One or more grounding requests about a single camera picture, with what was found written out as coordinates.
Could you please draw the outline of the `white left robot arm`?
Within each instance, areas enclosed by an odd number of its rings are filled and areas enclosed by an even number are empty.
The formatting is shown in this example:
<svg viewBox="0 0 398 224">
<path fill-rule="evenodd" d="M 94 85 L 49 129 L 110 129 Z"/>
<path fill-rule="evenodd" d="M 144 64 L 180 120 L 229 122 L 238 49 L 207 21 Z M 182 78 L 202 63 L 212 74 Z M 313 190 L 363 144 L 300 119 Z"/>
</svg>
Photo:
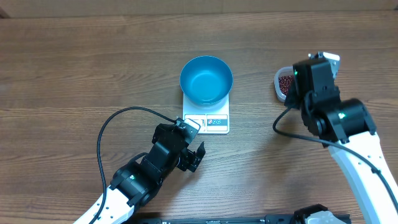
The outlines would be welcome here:
<svg viewBox="0 0 398 224">
<path fill-rule="evenodd" d="M 140 162 L 131 159 L 118 169 L 101 196 L 75 224 L 123 223 L 159 192 L 165 178 L 175 169 L 195 172 L 205 155 L 204 144 L 188 149 L 200 130 L 191 119 L 176 124 L 160 124 L 152 139 L 152 149 Z"/>
</svg>

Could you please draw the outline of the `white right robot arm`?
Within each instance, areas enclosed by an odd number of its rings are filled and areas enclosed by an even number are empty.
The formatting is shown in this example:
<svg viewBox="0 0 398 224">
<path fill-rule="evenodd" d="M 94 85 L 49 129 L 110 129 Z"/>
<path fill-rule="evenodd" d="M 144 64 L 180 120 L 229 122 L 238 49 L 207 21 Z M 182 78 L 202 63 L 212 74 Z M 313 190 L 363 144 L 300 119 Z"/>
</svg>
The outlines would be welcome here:
<svg viewBox="0 0 398 224">
<path fill-rule="evenodd" d="M 353 191 L 367 223 L 397 223 L 397 184 L 381 149 L 370 112 L 359 99 L 341 100 L 329 60 L 292 66 L 288 109 L 301 112 L 310 141 L 327 147 Z"/>
</svg>

